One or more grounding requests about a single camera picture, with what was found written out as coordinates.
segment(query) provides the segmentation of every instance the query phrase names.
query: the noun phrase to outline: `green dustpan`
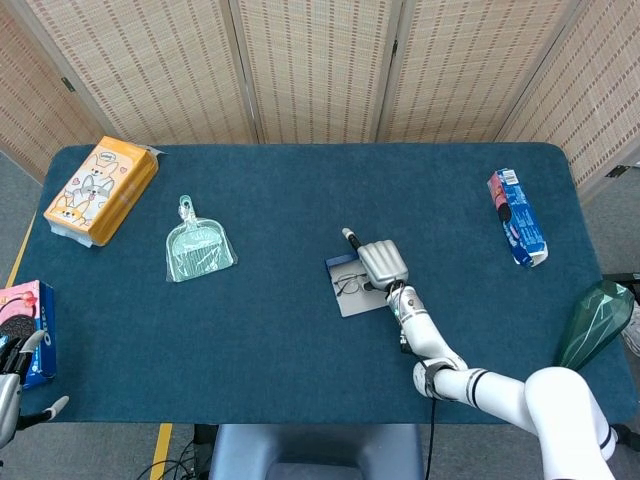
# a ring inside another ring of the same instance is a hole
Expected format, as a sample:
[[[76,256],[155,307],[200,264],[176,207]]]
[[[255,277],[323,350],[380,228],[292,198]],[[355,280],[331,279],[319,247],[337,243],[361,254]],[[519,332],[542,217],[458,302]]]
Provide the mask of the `green dustpan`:
[[[167,280],[183,282],[232,266],[237,257],[215,220],[197,218],[189,195],[180,197],[183,220],[167,236]]]

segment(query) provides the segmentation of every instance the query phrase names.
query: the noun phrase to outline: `blue tablecloth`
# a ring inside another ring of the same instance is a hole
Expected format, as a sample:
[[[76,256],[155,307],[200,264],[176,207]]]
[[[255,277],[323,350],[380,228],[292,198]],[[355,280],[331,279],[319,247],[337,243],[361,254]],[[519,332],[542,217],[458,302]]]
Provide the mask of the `blue tablecloth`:
[[[163,146],[160,171],[104,248],[42,217],[91,147],[56,155],[17,282],[56,294],[58,377],[25,411],[62,394],[66,421],[428,422],[414,360],[388,309],[340,317],[324,260],[341,235],[393,239],[443,336],[471,366],[526,379],[550,365],[565,322],[600,279],[567,161],[547,144]],[[514,264],[486,181],[516,169],[549,245]],[[165,239],[191,195],[224,225],[238,265],[165,281]],[[582,372],[610,420],[636,392],[618,341]],[[438,422],[497,420],[442,404]]]

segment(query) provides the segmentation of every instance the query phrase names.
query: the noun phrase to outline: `gray floor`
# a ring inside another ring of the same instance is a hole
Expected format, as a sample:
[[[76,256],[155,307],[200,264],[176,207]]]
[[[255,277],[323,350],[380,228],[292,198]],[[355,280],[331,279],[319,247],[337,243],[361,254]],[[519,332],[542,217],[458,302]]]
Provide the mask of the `gray floor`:
[[[635,215],[634,223],[631,214],[634,204],[636,210],[640,205],[639,178],[640,170],[627,172],[620,183],[613,184],[617,190],[610,187],[585,207],[587,224],[605,272],[640,270],[637,256],[640,248],[633,244],[634,238],[640,238],[640,216]],[[1,285],[31,220],[39,190],[31,178],[0,155],[0,205],[4,207],[0,209]],[[621,206],[624,199],[631,204]],[[640,389],[640,359],[628,356]],[[629,425],[640,431],[640,416]],[[423,428],[426,453],[429,431],[428,426]],[[39,426],[18,434],[0,452],[5,462],[2,479],[135,479],[153,459],[157,432],[158,425],[146,424]],[[192,431],[188,425],[174,425],[173,432],[169,458],[178,458],[191,440]],[[610,465],[618,479],[635,479],[640,471],[640,454],[618,448]],[[303,478],[299,470],[285,469],[285,472],[286,478]],[[537,441],[510,426],[437,425],[431,478],[540,479]]]

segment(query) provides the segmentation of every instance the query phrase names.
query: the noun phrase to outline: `white robotic arm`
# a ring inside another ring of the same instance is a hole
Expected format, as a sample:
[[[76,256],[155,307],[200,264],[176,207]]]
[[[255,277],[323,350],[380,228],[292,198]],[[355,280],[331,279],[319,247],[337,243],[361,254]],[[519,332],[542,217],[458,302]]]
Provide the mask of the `white robotic arm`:
[[[371,284],[387,292],[387,303],[414,354],[413,380],[424,396],[466,403],[538,436],[545,480],[614,478],[607,466],[618,436],[584,379],[561,367],[531,375],[526,382],[487,370],[468,369],[447,345],[419,299],[407,285],[409,271],[391,240],[356,249]]]

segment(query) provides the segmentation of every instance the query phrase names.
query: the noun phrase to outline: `oreo box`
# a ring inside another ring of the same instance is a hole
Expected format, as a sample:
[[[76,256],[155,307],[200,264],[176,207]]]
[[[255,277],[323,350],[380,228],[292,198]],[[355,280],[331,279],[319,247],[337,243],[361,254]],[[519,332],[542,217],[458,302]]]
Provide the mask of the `oreo box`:
[[[0,290],[0,346],[13,338],[27,339],[36,330],[45,335],[35,352],[24,388],[31,388],[56,374],[53,289],[38,280]]]
[[[542,263],[549,256],[547,242],[516,172],[510,168],[498,170],[487,185],[513,259],[526,267]]]

